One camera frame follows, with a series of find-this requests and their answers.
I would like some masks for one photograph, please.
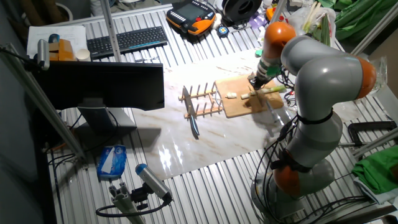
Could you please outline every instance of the blue tissue box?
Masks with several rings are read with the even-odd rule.
[[[122,145],[107,146],[104,148],[97,167],[100,178],[118,179],[122,176],[126,166],[126,147]]]

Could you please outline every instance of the green cloth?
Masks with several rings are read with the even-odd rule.
[[[333,7],[334,10],[343,10],[350,6],[353,2],[351,0],[339,0],[335,6]]]
[[[398,0],[358,0],[336,16],[336,39],[360,42]]]
[[[321,3],[322,7],[328,7],[330,9],[342,10],[345,7],[352,4],[352,0],[317,0]]]
[[[353,174],[375,194],[382,194],[398,188],[391,168],[398,164],[398,146],[376,152],[357,162]]]
[[[318,0],[321,3],[322,7],[328,7],[333,9],[333,6],[336,4],[336,0]]]

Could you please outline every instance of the black keyboard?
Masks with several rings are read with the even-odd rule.
[[[122,54],[167,44],[167,37],[163,27],[134,30],[116,34],[116,37]],[[87,47],[90,51],[91,59],[101,59],[113,55],[109,36],[87,40]]]

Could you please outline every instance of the marble surface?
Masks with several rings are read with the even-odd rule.
[[[188,90],[193,85],[193,92],[197,91],[198,84],[203,90],[206,82],[211,88],[215,80],[251,73],[258,61],[254,50],[248,50],[164,70],[165,108],[154,111],[132,109],[147,164],[160,179],[261,149],[278,135],[283,123],[295,114],[290,108],[276,110],[280,118],[278,122],[268,111],[230,119],[223,111],[199,116],[196,121],[200,136],[195,140],[189,120],[183,117],[187,112],[185,103],[178,100],[184,85]],[[194,107],[200,104],[199,110],[205,102],[208,106],[210,102],[208,97],[192,101]],[[339,104],[334,108],[343,121],[359,116],[353,103]]]

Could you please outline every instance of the computer monitor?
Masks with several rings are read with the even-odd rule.
[[[34,77],[55,109],[80,110],[87,123],[76,132],[86,147],[136,128],[121,108],[164,107],[163,65],[158,63],[50,62]]]

